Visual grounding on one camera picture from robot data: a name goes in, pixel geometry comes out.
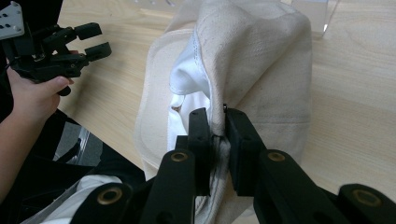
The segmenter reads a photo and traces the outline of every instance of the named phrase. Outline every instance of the cloth fold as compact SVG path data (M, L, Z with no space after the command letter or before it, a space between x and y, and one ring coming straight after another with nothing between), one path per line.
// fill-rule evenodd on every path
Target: cloth fold
M196 223L232 223L251 199L236 197L223 104L244 111L268 148L302 156L310 122L309 20L279 1L186 0L151 46L134 130L146 178L188 115L205 107L217 164L211 197L196 200Z

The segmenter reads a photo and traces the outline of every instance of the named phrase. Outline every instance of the wooden table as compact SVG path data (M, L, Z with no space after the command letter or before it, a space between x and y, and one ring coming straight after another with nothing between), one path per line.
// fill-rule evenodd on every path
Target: wooden table
M60 25L98 22L103 35L70 49L110 42L110 57L83 69L60 108L141 165L133 131L146 57L172 14L134 1L64 0ZM362 183L396 201L396 3L340 0L326 34L313 42L312 127L303 168L325 189Z

